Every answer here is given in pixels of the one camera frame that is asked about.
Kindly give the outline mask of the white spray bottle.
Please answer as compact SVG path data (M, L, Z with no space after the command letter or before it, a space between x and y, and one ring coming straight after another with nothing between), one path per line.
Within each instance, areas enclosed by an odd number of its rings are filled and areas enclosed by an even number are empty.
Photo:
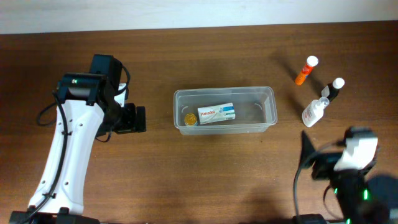
M308 128L312 127L319 121L324 114L325 108L329 105L330 101L326 97L321 97L318 100L313 100L303 111L302 121Z

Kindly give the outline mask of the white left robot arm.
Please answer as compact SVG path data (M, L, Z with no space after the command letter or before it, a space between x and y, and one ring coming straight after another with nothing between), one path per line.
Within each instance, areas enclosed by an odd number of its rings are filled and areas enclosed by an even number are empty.
M83 192L93 143L100 136L146 131L146 109L126 103L127 68L114 56L94 55L87 73L66 73L53 92L57 117L44 173L26 211L10 223L98 223L83 216Z

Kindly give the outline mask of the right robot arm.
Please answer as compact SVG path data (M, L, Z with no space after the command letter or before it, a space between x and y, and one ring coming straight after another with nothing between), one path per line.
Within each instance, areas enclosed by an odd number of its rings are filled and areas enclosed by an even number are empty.
M342 223L389 223L391 208L371 190L365 176L376 165L378 137L369 128L350 127L344 138L315 149L305 131L293 182L295 223L326 223L320 214L299 212L297 185L302 170L312 168L313 180L327 180L343 217Z

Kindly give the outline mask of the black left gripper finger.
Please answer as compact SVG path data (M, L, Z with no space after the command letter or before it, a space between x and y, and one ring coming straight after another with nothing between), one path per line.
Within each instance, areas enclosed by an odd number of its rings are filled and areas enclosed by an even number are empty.
M119 124L119 133L136 132L136 106L134 103L125 104L122 108L123 116Z
M144 106L136 108L136 132L146 132L146 109Z

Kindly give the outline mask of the white blue Panadol box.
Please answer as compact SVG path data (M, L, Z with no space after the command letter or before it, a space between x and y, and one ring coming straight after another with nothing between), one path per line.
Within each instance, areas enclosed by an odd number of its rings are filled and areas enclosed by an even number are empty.
M200 124L209 124L220 121L234 120L236 113L232 103L207 106L198 109Z

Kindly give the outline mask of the small jar gold lid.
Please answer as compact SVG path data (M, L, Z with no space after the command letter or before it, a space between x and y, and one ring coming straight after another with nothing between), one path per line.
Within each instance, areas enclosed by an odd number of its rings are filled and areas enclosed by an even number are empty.
M184 117L184 123L186 126L196 126L198 123L197 117L193 113L187 113Z

